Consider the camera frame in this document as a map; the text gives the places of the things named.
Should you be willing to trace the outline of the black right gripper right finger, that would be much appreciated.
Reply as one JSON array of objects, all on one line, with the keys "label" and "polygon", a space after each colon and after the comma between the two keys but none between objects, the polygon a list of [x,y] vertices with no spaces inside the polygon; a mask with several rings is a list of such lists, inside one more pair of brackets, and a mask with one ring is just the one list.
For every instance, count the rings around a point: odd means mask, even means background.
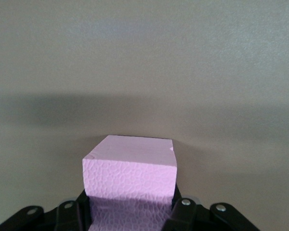
[{"label": "black right gripper right finger", "polygon": [[227,203],[215,203],[209,209],[196,200],[182,197],[175,190],[171,215],[165,221],[164,231],[259,231],[235,207]]}]

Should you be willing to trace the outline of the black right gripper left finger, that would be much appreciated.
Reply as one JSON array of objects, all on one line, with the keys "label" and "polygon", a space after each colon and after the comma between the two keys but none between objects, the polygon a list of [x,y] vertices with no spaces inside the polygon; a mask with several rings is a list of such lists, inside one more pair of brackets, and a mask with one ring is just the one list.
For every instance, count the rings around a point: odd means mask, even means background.
[{"label": "black right gripper left finger", "polygon": [[87,231],[90,226],[90,201],[83,191],[48,212],[37,205],[24,207],[2,222],[0,231]]}]

